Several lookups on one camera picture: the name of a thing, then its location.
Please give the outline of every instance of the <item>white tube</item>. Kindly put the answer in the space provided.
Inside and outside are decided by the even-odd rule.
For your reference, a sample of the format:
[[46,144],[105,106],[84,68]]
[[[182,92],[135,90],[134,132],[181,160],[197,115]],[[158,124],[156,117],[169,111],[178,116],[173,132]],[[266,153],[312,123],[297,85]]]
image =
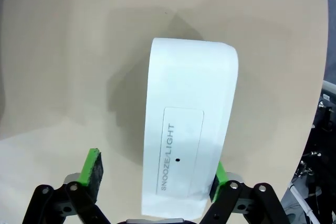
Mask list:
[[292,194],[294,195],[295,199],[298,201],[298,203],[300,204],[300,206],[305,211],[306,215],[310,218],[311,222],[313,224],[320,224],[319,220],[314,215],[313,210],[311,210],[311,208],[309,207],[309,205],[307,204],[307,202],[303,199],[303,197],[300,195],[300,193],[295,188],[295,185],[292,182],[289,183],[288,189],[292,192]]

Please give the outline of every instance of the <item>beige table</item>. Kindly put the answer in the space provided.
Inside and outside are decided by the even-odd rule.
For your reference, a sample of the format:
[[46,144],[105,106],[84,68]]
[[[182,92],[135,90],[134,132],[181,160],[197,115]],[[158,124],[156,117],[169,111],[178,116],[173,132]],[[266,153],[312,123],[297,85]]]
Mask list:
[[5,0],[3,10],[0,220],[20,223],[35,186],[58,187],[91,147],[103,152],[102,211],[111,223],[141,218],[154,37],[237,49],[222,161],[282,197],[322,85],[327,0]]

